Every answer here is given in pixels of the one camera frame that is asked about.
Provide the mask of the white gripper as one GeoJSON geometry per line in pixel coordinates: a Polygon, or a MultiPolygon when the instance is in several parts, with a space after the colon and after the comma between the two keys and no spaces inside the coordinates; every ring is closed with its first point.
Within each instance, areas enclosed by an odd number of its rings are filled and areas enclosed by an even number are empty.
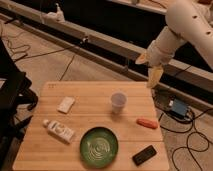
{"type": "Polygon", "coordinates": [[[165,26],[155,40],[148,46],[146,53],[141,54],[135,61],[137,65],[149,62],[148,88],[154,88],[163,75],[163,67],[175,56],[175,52],[186,43],[175,34],[168,26],[165,26]]]}

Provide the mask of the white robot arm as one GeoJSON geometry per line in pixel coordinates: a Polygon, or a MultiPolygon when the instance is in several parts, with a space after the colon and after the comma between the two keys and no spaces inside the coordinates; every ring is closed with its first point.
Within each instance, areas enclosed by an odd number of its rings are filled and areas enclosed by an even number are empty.
{"type": "Polygon", "coordinates": [[[166,26],[135,61],[149,66],[148,88],[159,83],[163,66],[187,42],[213,69],[213,0],[176,0],[167,8],[165,21],[166,26]]]}

